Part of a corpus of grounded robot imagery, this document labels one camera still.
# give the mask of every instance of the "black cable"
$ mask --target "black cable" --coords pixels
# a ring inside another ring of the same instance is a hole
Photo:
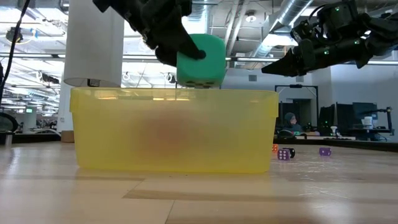
[[[314,9],[314,10],[311,12],[310,17],[308,17],[308,21],[312,18],[312,16],[313,16],[316,12],[318,12],[319,9],[325,7],[326,5],[327,5],[327,4],[323,4],[323,5],[321,5],[321,6],[318,6],[316,9]]]
[[[8,57],[8,64],[7,64],[7,69],[6,69],[5,74],[3,74],[2,66],[0,65],[0,106],[1,106],[1,100],[2,100],[2,95],[3,95],[3,91],[4,91],[4,86],[6,84],[7,78],[11,71],[12,58],[14,56],[14,50],[15,50],[15,46],[17,43],[19,28],[21,27],[22,18],[24,17],[24,15],[26,13],[29,3],[30,3],[30,0],[25,0],[25,4],[21,11],[21,17],[19,18],[17,25],[15,26],[14,37],[12,38],[12,42],[11,42],[11,49],[10,49],[10,54]]]

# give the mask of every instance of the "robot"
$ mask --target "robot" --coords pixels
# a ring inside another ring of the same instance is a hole
[[[138,31],[160,62],[176,66],[177,52],[199,60],[206,53],[193,43],[181,23],[192,12],[192,0],[93,0],[104,12],[111,7]],[[317,22],[310,19],[315,12]],[[262,69],[263,73],[302,76],[307,72],[355,61],[365,66],[375,55],[398,46],[398,13],[373,18],[359,14],[355,0],[325,4],[291,31],[298,46]]]

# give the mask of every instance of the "die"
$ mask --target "die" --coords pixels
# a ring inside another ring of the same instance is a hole
[[[294,148],[283,148],[283,149],[288,149],[290,151],[290,158],[293,159],[294,156],[296,155],[296,151]]]
[[[278,152],[278,144],[272,145],[272,152]]]
[[[282,160],[282,161],[290,160],[290,150],[288,150],[288,149],[279,149],[278,150],[278,160]]]
[[[326,148],[326,147],[319,148],[319,155],[321,155],[321,156],[330,156],[331,155],[331,148]]]

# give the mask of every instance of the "wooden table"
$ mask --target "wooden table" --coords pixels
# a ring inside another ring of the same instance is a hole
[[[398,223],[398,154],[285,147],[294,160],[246,175],[83,170],[73,144],[1,148],[0,223]]]

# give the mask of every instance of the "yellow plastic bin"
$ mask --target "yellow plastic bin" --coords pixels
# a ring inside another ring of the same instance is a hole
[[[80,167],[259,173],[269,168],[278,94],[74,88]]]

